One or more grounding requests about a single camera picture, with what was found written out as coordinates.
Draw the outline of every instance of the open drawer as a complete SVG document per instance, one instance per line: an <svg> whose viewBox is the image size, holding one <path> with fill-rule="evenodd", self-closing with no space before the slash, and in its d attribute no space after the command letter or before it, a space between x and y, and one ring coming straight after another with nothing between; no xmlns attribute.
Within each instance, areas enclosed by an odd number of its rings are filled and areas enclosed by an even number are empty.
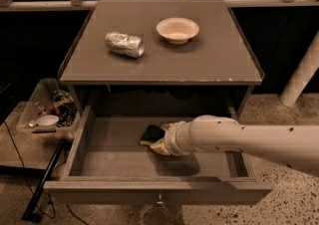
<svg viewBox="0 0 319 225"><path fill-rule="evenodd" d="M44 188L77 204L248 204L271 191L239 152L160 156L139 145L150 123L180 117L95 116L85 107L64 175Z"/></svg>

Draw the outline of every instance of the drawer knob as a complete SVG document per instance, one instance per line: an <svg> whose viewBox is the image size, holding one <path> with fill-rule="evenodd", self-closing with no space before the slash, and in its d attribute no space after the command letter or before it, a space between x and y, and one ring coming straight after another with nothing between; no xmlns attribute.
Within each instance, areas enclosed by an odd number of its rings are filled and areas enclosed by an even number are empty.
<svg viewBox="0 0 319 225"><path fill-rule="evenodd" d="M165 205L165 203L161 200L161 198L162 198L162 196L161 196L161 194L159 194L159 200L156 203L157 206L164 206Z"/></svg>

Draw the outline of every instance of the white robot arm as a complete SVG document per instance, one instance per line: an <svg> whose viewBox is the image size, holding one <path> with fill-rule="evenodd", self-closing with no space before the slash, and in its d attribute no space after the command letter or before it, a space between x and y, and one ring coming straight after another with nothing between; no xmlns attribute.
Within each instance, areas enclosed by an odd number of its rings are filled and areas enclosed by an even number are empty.
<svg viewBox="0 0 319 225"><path fill-rule="evenodd" d="M203 115L191 122L172 123L161 142L166 154L240 151L319 174L318 125L242 125L231 118Z"/></svg>

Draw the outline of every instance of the floor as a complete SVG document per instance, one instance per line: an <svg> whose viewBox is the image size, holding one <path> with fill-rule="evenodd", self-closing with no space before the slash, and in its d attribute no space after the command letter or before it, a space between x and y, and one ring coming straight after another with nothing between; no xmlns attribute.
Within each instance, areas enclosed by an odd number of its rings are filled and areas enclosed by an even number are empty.
<svg viewBox="0 0 319 225"><path fill-rule="evenodd" d="M25 103L7 118L25 166L45 168L55 146L48 146L17 132L16 123ZM319 124L319 95L302 95L292 108L283 106L277 95L253 95L239 120L246 124ZM21 166L21 161L3 123L0 126L0 164ZM257 181L273 190L253 206L120 206L70 205L44 193L39 207L40 224L319 224L319 178L248 156ZM54 176L59 176L63 165ZM21 219L36 188L36 177L0 175L0 224L31 224Z"/></svg>

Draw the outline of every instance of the bowl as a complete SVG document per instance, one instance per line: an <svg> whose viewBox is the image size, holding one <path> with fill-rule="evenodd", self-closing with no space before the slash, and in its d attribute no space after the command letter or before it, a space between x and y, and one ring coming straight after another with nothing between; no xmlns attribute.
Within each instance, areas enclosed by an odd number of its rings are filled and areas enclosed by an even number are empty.
<svg viewBox="0 0 319 225"><path fill-rule="evenodd" d="M37 125L56 125L59 118L56 115L44 115L37 119Z"/></svg>
<svg viewBox="0 0 319 225"><path fill-rule="evenodd" d="M169 43L181 45L198 34L199 27L193 21L186 18L168 18L157 25L159 34Z"/></svg>

